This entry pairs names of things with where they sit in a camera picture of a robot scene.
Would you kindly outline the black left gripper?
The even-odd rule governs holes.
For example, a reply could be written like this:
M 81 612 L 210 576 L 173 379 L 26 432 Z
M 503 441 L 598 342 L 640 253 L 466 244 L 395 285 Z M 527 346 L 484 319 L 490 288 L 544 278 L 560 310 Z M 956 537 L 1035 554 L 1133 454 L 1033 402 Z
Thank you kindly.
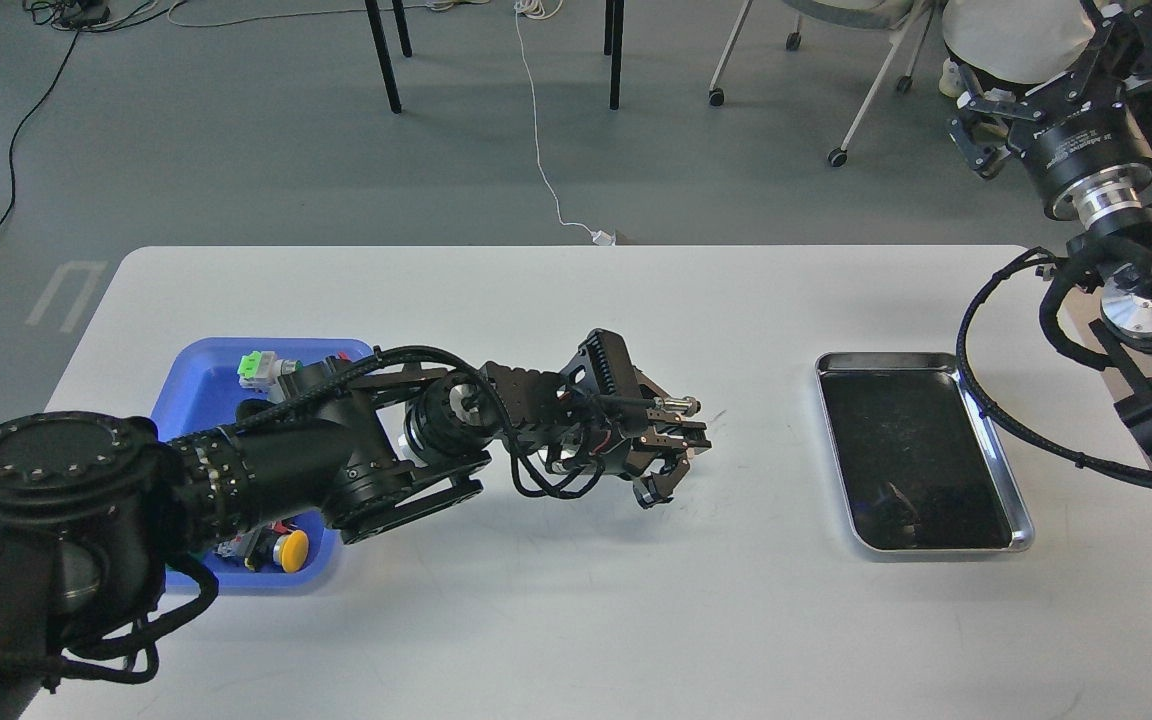
M 617 477 L 634 483 L 641 509 L 672 501 L 692 465 L 712 448 L 698 397 L 673 397 L 628 355 L 626 338 L 590 331 L 558 372 L 556 473 L 563 483 Z

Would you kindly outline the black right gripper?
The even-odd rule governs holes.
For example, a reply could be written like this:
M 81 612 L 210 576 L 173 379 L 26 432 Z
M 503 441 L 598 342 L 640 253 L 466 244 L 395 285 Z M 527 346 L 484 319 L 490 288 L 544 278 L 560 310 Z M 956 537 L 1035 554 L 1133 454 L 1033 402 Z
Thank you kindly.
M 1049 122 L 1030 105 L 1033 88 L 1015 94 L 967 88 L 956 99 L 948 135 L 968 168 L 992 181 L 1020 160 L 1058 222 L 1097 223 L 1143 209 L 1152 183 L 1152 147 L 1121 101 L 1152 92 L 1152 1 L 1079 3 L 1094 33 L 1076 59 L 1076 108 Z

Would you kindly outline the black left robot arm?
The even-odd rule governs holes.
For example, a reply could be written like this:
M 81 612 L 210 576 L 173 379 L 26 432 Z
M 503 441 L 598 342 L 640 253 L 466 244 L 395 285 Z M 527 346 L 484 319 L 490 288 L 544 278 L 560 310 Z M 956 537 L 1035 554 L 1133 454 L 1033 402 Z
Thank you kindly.
M 219 594 L 205 550 L 312 510 L 364 541 L 477 495 L 493 442 L 521 495 L 573 500 L 617 477 L 645 509 L 668 503 L 710 447 L 699 407 L 594 329 L 558 372 L 422 344 L 326 357 L 173 439 L 146 416 L 3 420 L 0 719 L 65 679 L 156 679 L 157 642 Z

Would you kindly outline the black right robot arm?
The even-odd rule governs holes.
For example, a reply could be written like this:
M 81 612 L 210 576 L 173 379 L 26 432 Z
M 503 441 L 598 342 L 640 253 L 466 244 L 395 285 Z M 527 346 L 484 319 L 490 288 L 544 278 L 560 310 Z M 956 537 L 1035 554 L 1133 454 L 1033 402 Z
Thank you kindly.
M 1152 356 L 1152 147 L 1129 97 L 1152 91 L 1152 3 L 1147 1 L 946 1 L 948 60 L 940 88 L 957 104 L 952 141 L 973 173 L 992 179 L 1018 159 L 1044 215 L 1082 223 L 1058 256 L 1025 251 L 975 295 L 957 331 L 960 376 L 984 415 L 1007 432 L 1079 468 L 1152 488 L 1152 379 L 1134 354 Z M 1149 458 L 1129 468 L 1070 450 L 1006 414 L 969 365 L 970 324 L 1020 270 L 1048 287 L 1038 325 L 1066 359 L 1115 370 L 1128 396 L 1115 410 Z

